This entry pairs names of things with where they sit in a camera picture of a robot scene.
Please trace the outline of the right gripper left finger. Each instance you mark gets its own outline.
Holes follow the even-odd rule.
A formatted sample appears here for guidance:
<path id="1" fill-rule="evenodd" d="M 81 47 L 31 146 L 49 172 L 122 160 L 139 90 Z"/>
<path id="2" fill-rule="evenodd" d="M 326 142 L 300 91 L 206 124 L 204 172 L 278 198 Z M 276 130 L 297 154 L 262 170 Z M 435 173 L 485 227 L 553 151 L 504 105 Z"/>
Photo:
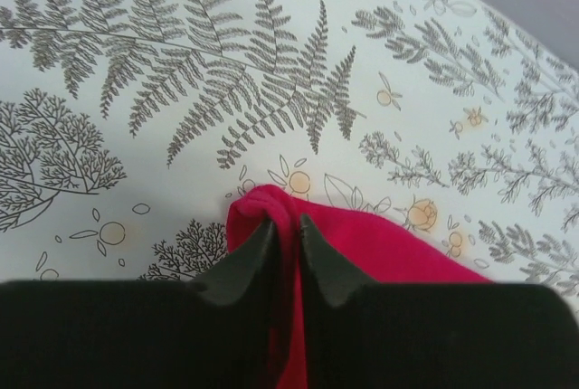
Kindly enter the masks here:
<path id="1" fill-rule="evenodd" d="M 268 303 L 277 273 L 277 228 L 263 221 L 250 237 L 192 280 L 192 292 L 215 306 L 243 301 Z"/>

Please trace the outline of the magenta red t shirt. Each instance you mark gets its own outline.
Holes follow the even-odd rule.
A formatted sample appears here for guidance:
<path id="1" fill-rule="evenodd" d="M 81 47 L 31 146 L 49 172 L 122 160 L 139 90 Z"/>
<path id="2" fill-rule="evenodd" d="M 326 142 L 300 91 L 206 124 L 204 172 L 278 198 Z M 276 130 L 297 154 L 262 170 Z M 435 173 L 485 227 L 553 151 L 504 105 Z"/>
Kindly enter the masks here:
<path id="1" fill-rule="evenodd" d="M 314 204 L 274 185 L 255 187 L 230 206 L 229 249 L 268 221 L 281 250 L 268 364 L 278 388 L 391 384 L 386 362 L 396 350 L 387 334 L 401 327 L 377 307 L 372 286 L 423 291 L 484 282 L 385 218 Z"/>

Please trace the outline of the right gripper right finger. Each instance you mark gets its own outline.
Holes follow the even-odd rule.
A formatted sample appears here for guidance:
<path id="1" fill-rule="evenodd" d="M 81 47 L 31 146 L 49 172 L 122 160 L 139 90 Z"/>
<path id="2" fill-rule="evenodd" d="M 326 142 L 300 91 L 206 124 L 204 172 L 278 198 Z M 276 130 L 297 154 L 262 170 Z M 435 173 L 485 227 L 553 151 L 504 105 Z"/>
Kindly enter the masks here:
<path id="1" fill-rule="evenodd" d="M 300 270 L 304 300 L 342 307 L 361 287 L 377 284 L 324 237 L 306 214 L 299 218 Z"/>

